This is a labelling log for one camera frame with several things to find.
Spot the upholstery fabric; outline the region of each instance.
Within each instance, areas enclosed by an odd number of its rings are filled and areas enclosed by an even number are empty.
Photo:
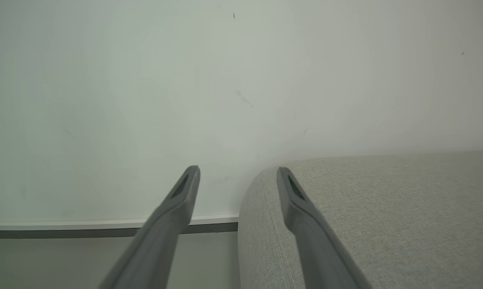
[[[335,157],[283,164],[373,287],[483,287],[483,152]],[[238,223],[242,288],[302,288],[276,169]]]

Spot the gray skirting board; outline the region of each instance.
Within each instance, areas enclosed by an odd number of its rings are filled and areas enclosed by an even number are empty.
[[[140,228],[0,231],[0,238],[111,238],[134,236]],[[238,223],[191,225],[182,234],[236,232]]]

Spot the floor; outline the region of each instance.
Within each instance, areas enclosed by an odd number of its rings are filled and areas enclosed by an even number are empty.
[[[0,289],[97,288],[131,240],[0,239]],[[237,232],[179,236],[168,289],[239,287]]]

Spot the wall mark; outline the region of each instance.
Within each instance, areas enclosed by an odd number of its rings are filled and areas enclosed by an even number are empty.
[[[70,132],[70,131],[69,131],[67,128],[63,128],[63,130],[65,130],[65,132],[66,132],[66,133],[67,133],[69,136],[71,136],[72,138],[76,138],[76,136],[75,136],[75,135],[73,135],[73,134],[72,134],[72,133],[71,133],[71,132]]]
[[[239,90],[235,90],[234,93],[236,93],[236,95],[238,95],[238,97],[240,97],[240,99],[245,102],[246,104],[250,105],[251,108],[254,107],[254,104],[252,104],[249,100],[247,100],[245,98],[245,96],[243,96],[242,92],[239,91]]]

